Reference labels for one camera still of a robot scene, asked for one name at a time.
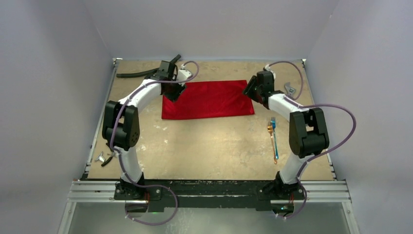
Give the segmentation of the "red cloth napkin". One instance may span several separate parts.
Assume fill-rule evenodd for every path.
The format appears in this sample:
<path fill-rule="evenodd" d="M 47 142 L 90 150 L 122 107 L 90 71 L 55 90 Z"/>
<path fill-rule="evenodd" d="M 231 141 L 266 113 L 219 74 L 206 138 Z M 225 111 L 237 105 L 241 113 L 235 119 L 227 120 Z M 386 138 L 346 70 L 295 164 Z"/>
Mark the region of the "red cloth napkin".
<path fill-rule="evenodd" d="M 252 100 L 243 94 L 246 80 L 189 82 L 173 102 L 162 100 L 161 118 L 189 120 L 255 114 Z"/>

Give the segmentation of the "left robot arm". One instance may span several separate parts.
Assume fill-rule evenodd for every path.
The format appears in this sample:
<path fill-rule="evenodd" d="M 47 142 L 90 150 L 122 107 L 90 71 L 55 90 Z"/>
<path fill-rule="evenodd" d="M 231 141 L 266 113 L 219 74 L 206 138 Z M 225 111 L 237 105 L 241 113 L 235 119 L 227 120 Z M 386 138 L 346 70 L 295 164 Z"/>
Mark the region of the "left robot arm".
<path fill-rule="evenodd" d="M 162 61 L 154 74 L 146 76 L 141 84 L 124 98 L 109 100 L 104 108 L 102 137 L 110 150 L 118 156 L 122 183 L 128 184 L 126 193 L 132 199 L 145 194 L 143 172 L 138 165 L 135 146 L 140 138 L 139 113 L 158 96 L 176 101 L 186 88 L 186 82 L 196 77 L 186 69 Z"/>

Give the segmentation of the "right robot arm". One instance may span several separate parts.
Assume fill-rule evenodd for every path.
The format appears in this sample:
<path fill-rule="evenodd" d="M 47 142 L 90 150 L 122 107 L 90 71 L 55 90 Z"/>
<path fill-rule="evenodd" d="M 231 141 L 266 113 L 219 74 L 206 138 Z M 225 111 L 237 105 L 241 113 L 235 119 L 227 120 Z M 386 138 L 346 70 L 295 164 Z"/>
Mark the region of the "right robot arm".
<path fill-rule="evenodd" d="M 282 91 L 275 90 L 274 74 L 259 71 L 252 76 L 243 94 L 276 112 L 289 123 L 288 142 L 291 155 L 279 171 L 280 181 L 274 184 L 274 194 L 286 198 L 293 191 L 310 158 L 329 147 L 329 136 L 324 112 L 321 108 L 308 108 L 292 100 Z"/>

